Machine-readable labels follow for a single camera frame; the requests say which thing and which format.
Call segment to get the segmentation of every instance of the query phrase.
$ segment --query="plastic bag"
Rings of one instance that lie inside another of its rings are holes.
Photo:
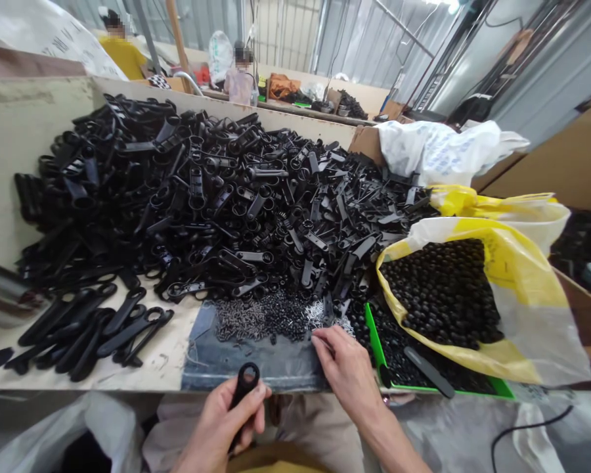
[[[216,88],[217,82],[225,81],[225,75],[234,63],[234,49],[227,35],[222,31],[212,33],[209,44],[210,83]]]
[[[440,345],[403,327],[421,343],[471,370],[533,384],[557,386],[591,379],[569,303],[538,246],[515,229],[493,220],[438,217],[413,224],[406,239],[387,247],[376,270],[387,304],[400,322],[407,310],[392,295],[381,264],[403,258],[429,242],[479,238],[484,272],[491,284],[500,330],[506,338],[480,344],[479,351]]]
[[[92,76],[127,80],[94,35],[49,0],[1,0],[0,47],[79,61]]]
[[[394,174],[420,173],[418,185],[471,185],[481,175],[530,142],[513,131],[501,131],[488,121],[456,133],[432,122],[400,124],[395,120],[377,125],[381,152]]]
[[[545,256],[560,237],[571,211],[554,194],[529,194],[498,199],[477,195],[474,189],[456,185],[432,187],[431,205],[442,216],[478,217],[506,222],[532,240]]]
[[[112,460],[112,473],[141,471],[142,430],[134,411],[106,394],[90,392],[6,444],[0,450],[0,472],[58,471],[66,448],[88,430]]]
[[[319,82],[309,82],[304,87],[301,87],[300,90],[313,102],[321,102],[324,99],[324,84]]]

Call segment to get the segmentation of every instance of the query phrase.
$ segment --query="metal pipe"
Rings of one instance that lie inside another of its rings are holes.
[[[142,9],[141,0],[133,0],[133,4],[136,7],[136,14],[140,20],[140,26],[146,39],[146,45],[149,47],[149,54],[151,55],[151,62],[156,70],[156,74],[162,75],[162,69],[160,68],[160,61],[156,52],[156,46],[153,44],[153,38],[151,37],[151,31],[149,30],[149,23],[146,21],[144,16],[144,10]]]
[[[177,71],[177,72],[175,72],[173,74],[173,77],[183,77],[183,78],[185,78],[188,82],[190,82],[190,84],[192,85],[192,88],[195,89],[195,93],[197,95],[199,95],[200,97],[203,97],[204,96],[204,93],[199,88],[199,86],[197,85],[197,83],[186,72]]]
[[[377,4],[377,6],[379,6],[379,8],[381,8],[381,10],[383,10],[383,12],[385,12],[386,15],[392,19],[392,21],[394,21],[394,23],[396,23],[403,29],[403,31],[405,31],[405,33],[407,33],[409,38],[411,38],[411,40],[413,40],[413,42],[415,42],[427,56],[429,56],[431,59],[435,58],[435,54],[432,54],[424,44],[418,41],[418,38],[396,16],[394,16],[394,14],[383,3],[381,3],[381,0],[374,0],[374,2]]]
[[[246,0],[240,0],[239,4],[238,4],[238,8],[240,9],[240,16],[239,19],[240,21],[240,28],[241,28],[241,40],[243,41],[247,41],[248,36],[247,36],[247,31],[246,31],[246,22],[247,22],[247,18],[246,18],[246,12],[248,9],[248,3],[246,2]]]
[[[278,47],[276,48],[276,51],[274,51],[274,63],[277,67],[282,67],[282,48],[284,48],[284,28],[283,27],[284,27],[284,0],[278,0],[278,24],[276,25],[276,38],[278,38]]]
[[[440,47],[438,48],[438,51],[436,51],[436,56],[440,53],[440,50],[442,49],[442,46],[445,45],[445,41],[447,40],[447,38],[449,37],[449,35],[451,34],[451,31],[453,30],[453,26],[455,25],[456,21],[457,21],[457,16],[455,17],[455,20],[453,20],[453,23],[451,23],[451,26],[449,28],[449,30],[447,31],[447,34],[445,35],[445,38],[442,40],[442,43],[440,44]],[[429,72],[429,69],[431,68],[431,66],[433,65],[433,61],[435,60],[435,56],[431,57],[431,60],[429,61],[429,64],[427,65],[427,67],[425,68],[425,72],[422,73],[422,76],[420,76],[420,79],[418,80],[416,86],[414,87],[414,90],[412,91],[412,94],[409,96],[409,99],[407,99],[406,102],[403,103],[403,106],[401,107],[401,113],[399,113],[399,116],[403,115],[403,112],[405,111],[405,108],[409,105],[409,102],[412,100],[412,98],[414,97],[414,94],[416,93],[416,91],[418,90],[418,88],[420,87],[421,82],[423,81],[423,79],[425,78],[425,76],[427,75],[427,73]]]
[[[322,37],[326,30],[326,17],[328,16],[328,4],[330,0],[322,0],[322,11],[320,12],[319,24],[317,26],[317,36],[315,37],[315,46],[313,46],[313,54],[311,55],[311,64],[309,65],[309,73],[315,74],[317,66],[320,61],[320,49],[322,48]]]

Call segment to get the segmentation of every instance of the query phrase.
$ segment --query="white sack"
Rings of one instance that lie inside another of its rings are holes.
[[[112,473],[141,471],[142,430],[134,411],[106,394],[89,392],[6,444],[0,473],[57,471],[66,448],[88,430],[112,460]]]
[[[208,68],[210,69],[210,83],[217,87],[217,82],[225,80],[225,74],[234,63],[234,49],[227,35],[222,31],[215,31],[210,37],[208,47]]]
[[[396,121],[377,125],[381,152],[394,174],[420,173],[418,184],[470,186],[475,175],[487,172],[530,142],[513,131],[501,131],[488,121],[456,133],[449,126]]]
[[[0,47],[78,61],[91,76],[127,80],[94,35],[49,0],[0,0]]]

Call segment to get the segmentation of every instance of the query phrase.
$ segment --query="yellow shirt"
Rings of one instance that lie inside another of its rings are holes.
[[[146,64],[146,58],[138,48],[126,39],[105,36],[98,39],[103,49],[114,60],[129,80],[144,79],[140,66]]]

